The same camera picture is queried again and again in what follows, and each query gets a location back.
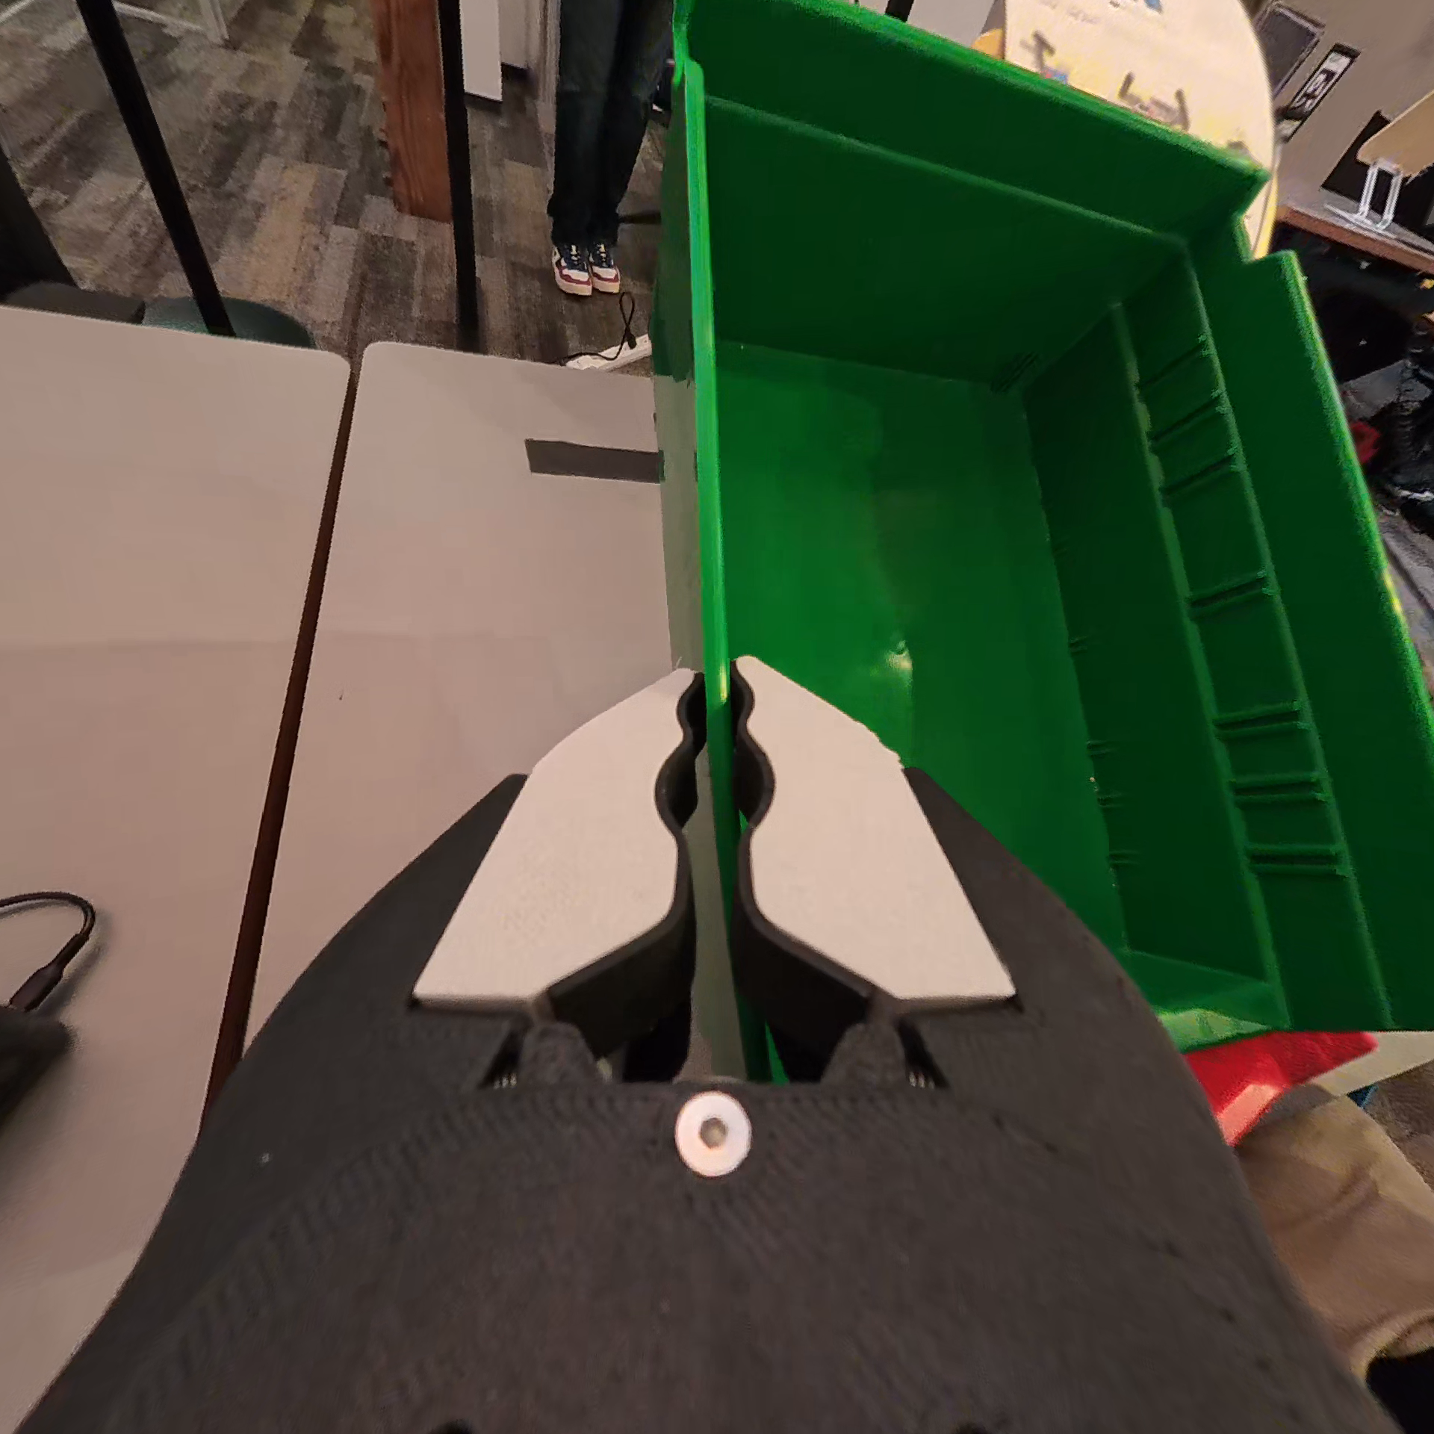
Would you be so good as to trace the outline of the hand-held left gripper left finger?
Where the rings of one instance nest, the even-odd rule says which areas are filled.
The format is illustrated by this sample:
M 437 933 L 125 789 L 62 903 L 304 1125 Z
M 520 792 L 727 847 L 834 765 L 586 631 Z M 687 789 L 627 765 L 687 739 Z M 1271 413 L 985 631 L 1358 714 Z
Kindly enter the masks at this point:
M 417 1007 L 560 1018 L 596 1057 L 689 1007 L 709 678 L 676 666 L 520 784 L 417 984 Z

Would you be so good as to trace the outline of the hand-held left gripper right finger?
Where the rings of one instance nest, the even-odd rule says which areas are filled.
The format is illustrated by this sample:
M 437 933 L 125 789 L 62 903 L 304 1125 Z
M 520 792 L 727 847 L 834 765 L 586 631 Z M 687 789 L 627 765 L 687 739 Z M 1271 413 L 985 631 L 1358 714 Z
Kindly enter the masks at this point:
M 862 1027 L 922 1052 L 946 1013 L 1020 1013 L 1003 947 L 950 861 L 914 771 L 877 729 L 760 654 L 733 654 L 727 954 L 773 1074 L 811 1086 Z

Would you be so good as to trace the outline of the green plastic bin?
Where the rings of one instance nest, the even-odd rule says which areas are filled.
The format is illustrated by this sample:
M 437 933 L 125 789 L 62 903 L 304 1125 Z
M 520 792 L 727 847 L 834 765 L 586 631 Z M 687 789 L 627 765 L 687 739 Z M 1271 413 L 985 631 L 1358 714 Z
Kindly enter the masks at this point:
M 677 7 L 657 259 L 676 650 L 937 777 L 1183 1048 L 1427 1033 L 1427 685 L 1292 253 L 1266 54 L 1032 7 Z M 1112 101 L 1062 10 L 1131 25 Z

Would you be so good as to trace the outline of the red plastic bin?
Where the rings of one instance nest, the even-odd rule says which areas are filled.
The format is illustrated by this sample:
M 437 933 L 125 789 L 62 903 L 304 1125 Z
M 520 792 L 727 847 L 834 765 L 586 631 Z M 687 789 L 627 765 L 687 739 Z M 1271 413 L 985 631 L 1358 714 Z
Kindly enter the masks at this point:
M 1266 1033 L 1222 1048 L 1191 1048 L 1222 1134 L 1235 1148 L 1283 1092 L 1374 1052 L 1374 1033 Z

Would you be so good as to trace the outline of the black tape strip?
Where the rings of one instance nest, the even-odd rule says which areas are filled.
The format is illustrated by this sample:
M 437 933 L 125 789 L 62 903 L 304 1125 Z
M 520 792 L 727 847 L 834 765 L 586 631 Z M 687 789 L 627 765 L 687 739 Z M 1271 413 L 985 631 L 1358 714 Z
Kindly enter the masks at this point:
M 567 482 L 635 482 L 657 483 L 662 459 L 640 447 L 588 447 L 588 443 L 524 443 L 528 473 L 567 473 Z

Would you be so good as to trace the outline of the person's leg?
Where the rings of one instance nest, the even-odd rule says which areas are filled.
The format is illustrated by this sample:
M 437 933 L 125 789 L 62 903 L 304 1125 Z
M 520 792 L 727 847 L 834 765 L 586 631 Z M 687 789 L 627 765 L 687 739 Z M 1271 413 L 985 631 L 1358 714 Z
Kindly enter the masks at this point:
M 1276 1105 L 1235 1161 L 1266 1232 L 1358 1376 L 1434 1350 L 1434 1192 L 1386 1125 L 1325 1086 Z

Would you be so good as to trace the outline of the black metal pole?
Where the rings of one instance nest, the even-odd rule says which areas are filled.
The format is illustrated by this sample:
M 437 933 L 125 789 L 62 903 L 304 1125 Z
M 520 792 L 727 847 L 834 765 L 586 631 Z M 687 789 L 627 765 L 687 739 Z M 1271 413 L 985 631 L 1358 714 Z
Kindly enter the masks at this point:
M 437 37 L 443 37 L 443 125 L 447 125 L 447 190 L 453 190 L 453 316 L 457 316 L 457 346 L 480 355 L 477 154 L 469 154 L 457 0 L 437 0 Z
M 123 117 L 123 125 L 125 125 L 125 140 L 135 140 L 135 154 L 138 154 L 138 165 L 142 165 L 142 184 L 147 184 L 147 190 L 155 190 L 160 224 L 166 224 L 166 239 L 169 239 L 169 253 L 179 253 L 179 263 L 185 263 L 185 274 L 187 274 L 187 296 L 195 296 L 205 329 L 238 335 L 238 323 L 234 323 L 234 316 L 229 316 L 229 296 L 219 296 L 219 289 L 214 289 L 214 272 L 212 272 L 212 259 L 205 259 L 195 207 L 187 207 L 187 200 L 185 200 L 179 165 L 169 165 L 169 147 L 166 147 L 166 132 L 160 132 L 160 123 L 155 123 L 142 72 L 138 72 L 135 43 L 125 43 L 125 32 L 123 32 L 123 17 L 116 17 L 111 0 L 78 0 L 78 17 L 81 17 L 89 43 L 96 43 L 96 54 L 101 54 L 101 72 L 104 72 L 104 87 L 111 87 L 111 101 L 116 101 L 116 117 Z

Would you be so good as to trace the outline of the dark bag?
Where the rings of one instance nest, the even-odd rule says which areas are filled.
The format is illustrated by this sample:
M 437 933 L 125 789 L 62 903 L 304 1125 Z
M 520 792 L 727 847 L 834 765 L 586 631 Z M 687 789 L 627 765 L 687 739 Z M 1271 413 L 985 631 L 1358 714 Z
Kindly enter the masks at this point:
M 1341 379 L 1341 406 L 1358 443 L 1368 492 L 1389 508 L 1434 499 L 1434 361 L 1408 355 L 1386 370 Z

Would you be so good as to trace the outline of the black white printed sign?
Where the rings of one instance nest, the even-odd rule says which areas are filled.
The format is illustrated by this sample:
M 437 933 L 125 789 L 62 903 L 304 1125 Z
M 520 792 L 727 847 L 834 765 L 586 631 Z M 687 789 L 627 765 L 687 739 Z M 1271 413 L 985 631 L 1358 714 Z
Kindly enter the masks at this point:
M 1280 104 L 1276 140 L 1292 142 L 1305 117 L 1327 101 L 1327 87 L 1358 67 L 1364 47 L 1327 43 L 1327 54 L 1303 77 L 1303 87 Z

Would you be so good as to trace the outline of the tan board on clear stand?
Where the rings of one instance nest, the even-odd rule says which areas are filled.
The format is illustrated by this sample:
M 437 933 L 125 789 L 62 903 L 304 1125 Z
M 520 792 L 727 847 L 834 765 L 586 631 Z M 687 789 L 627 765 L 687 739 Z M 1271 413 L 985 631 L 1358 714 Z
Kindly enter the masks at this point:
M 1374 117 L 1368 132 L 1337 157 L 1325 190 L 1353 200 L 1337 205 L 1341 220 L 1364 233 L 1427 224 L 1418 216 L 1418 186 L 1434 168 L 1434 92 L 1410 101 L 1400 117 Z

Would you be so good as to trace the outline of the wooden post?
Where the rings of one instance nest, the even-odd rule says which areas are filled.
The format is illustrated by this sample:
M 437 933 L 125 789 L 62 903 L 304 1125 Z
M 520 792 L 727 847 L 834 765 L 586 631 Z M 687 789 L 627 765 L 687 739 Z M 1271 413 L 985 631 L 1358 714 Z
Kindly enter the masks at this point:
M 453 220 L 447 123 L 443 123 L 443 7 L 372 0 L 379 67 L 388 186 L 402 216 Z

